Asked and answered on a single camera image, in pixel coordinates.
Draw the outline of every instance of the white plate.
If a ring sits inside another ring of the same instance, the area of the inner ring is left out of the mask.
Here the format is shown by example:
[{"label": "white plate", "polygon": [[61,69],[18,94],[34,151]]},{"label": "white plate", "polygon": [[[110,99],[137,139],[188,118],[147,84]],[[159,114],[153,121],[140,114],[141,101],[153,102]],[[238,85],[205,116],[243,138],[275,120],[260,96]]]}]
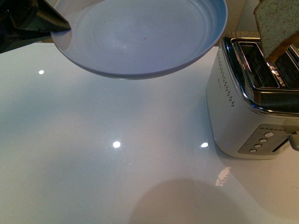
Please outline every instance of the white plate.
[{"label": "white plate", "polygon": [[200,59],[220,38],[225,0],[59,0],[71,31],[52,33],[57,48],[90,72],[151,78]]}]

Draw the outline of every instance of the countertop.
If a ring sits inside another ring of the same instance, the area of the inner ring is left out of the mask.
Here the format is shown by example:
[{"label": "countertop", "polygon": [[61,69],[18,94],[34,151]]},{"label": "countertop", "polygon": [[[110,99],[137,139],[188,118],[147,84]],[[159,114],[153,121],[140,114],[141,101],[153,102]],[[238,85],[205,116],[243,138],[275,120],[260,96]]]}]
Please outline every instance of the countertop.
[{"label": "countertop", "polygon": [[225,155],[205,88],[217,48],[176,73],[89,73],[51,43],[0,55],[1,224],[299,223],[299,153]]}]

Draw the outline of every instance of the stainless steel toaster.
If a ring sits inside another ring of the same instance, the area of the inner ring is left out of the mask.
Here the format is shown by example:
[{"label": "stainless steel toaster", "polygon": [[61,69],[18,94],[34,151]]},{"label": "stainless steel toaster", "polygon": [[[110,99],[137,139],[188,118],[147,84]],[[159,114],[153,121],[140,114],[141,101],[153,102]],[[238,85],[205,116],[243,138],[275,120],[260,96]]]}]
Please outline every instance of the stainless steel toaster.
[{"label": "stainless steel toaster", "polygon": [[291,46],[275,63],[258,38],[223,38],[206,87],[213,137],[228,155],[273,159],[299,151],[299,54]]}]

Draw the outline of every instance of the bread slice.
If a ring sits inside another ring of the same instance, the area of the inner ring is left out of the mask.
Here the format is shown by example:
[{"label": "bread slice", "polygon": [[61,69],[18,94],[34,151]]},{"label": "bread slice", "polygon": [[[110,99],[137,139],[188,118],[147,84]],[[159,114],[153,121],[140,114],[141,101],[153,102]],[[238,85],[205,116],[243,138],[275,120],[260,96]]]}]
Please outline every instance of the bread slice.
[{"label": "bread slice", "polygon": [[299,0],[260,0],[254,15],[266,61],[276,61],[299,40]]}]

